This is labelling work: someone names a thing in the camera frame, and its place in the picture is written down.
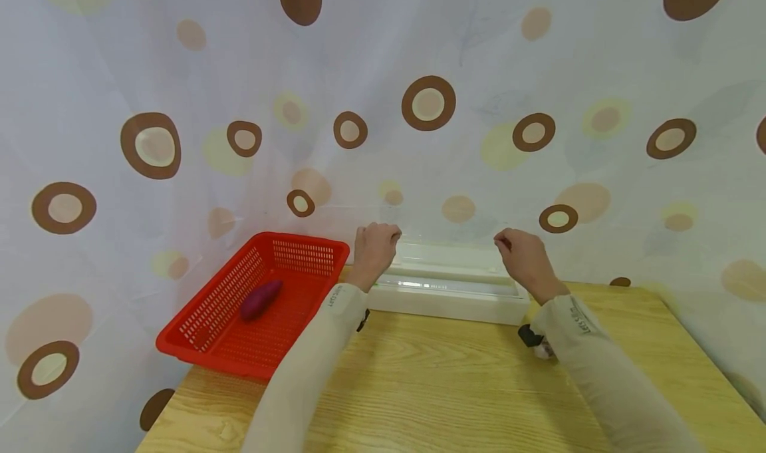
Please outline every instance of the basket rim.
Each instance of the basket rim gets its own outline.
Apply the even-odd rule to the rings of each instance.
[[[214,285],[217,285],[218,283],[220,283],[221,280],[228,274],[228,272],[231,271],[231,268],[240,261],[239,253],[241,253],[242,251],[250,250],[252,245],[258,242],[261,238],[271,237],[271,236],[277,236],[280,240],[302,241],[304,243],[311,243],[313,245],[318,245],[318,246],[332,246],[335,248],[339,248],[339,252],[338,252],[339,255],[334,260],[334,267],[333,267],[332,273],[329,277],[327,277],[327,282],[324,284],[324,287],[322,287],[322,291],[319,292],[318,294],[317,305],[315,308],[312,309],[311,312],[309,312],[306,323],[304,323],[303,327],[301,328],[301,332],[303,332],[303,329],[306,328],[309,322],[312,321],[312,318],[314,317],[314,315],[316,315],[319,307],[321,307],[322,301],[327,296],[327,293],[329,293],[333,285],[336,285],[338,278],[340,277],[340,273],[343,270],[344,264],[346,263],[346,260],[348,259],[348,255],[351,249],[349,248],[348,244],[346,244],[346,242],[332,240],[330,238],[315,237],[311,235],[291,234],[291,233],[284,233],[284,232],[277,232],[277,231],[261,231],[253,235],[252,237],[250,237],[250,239],[248,239],[231,256],[231,258],[229,258],[229,260],[226,261],[226,263],[224,263],[221,266],[221,268],[218,269],[215,275],[213,275],[213,277],[209,281],[207,281],[205,285],[203,285],[199,289],[199,291],[188,302],[186,302],[186,305],[184,305],[181,308],[181,310],[178,311],[176,315],[174,315],[171,318],[170,322],[168,322],[167,325],[164,328],[162,328],[162,330],[160,331],[160,333],[158,333],[155,340],[155,347],[157,348],[159,352],[176,357],[177,359],[180,359],[183,362],[213,369],[214,371],[231,373],[241,377],[257,378],[257,379],[262,379],[265,381],[268,381],[269,379],[271,379],[272,374],[276,368],[246,365],[243,363],[239,363],[237,361],[233,361],[233,359],[211,357],[209,351],[208,352],[196,351],[195,349],[193,349],[191,344],[188,346],[181,346],[181,345],[171,344],[167,340],[167,336],[170,336],[170,334],[178,328],[178,322],[190,316],[192,311],[195,310],[195,308],[197,308],[198,303],[200,303],[203,300],[203,298],[209,295],[210,292],[208,290],[212,288]]]

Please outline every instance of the forearm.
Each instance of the forearm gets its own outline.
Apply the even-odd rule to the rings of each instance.
[[[572,295],[555,297],[531,328],[544,335],[619,452],[702,452],[644,373]]]
[[[334,286],[322,307],[279,363],[259,402],[243,453],[299,453],[324,384],[364,318],[367,294]]]

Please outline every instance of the white box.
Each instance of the white box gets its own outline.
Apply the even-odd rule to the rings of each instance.
[[[521,325],[529,296],[492,249],[399,243],[370,290],[371,310]]]

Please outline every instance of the white curtain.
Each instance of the white curtain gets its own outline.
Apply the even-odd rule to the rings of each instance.
[[[258,231],[664,298],[766,418],[762,0],[0,0],[0,444],[132,451]]]

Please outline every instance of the black clip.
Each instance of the black clip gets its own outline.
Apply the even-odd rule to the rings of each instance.
[[[358,331],[358,332],[362,331],[362,328],[364,327],[364,324],[367,323],[367,317],[369,317],[369,316],[370,316],[370,309],[367,308],[364,311],[364,320],[361,323],[359,323],[359,328],[357,328],[356,331]]]
[[[529,348],[537,347],[540,343],[543,342],[544,338],[542,335],[535,335],[535,332],[531,331],[529,323],[519,327],[519,336],[524,344]]]

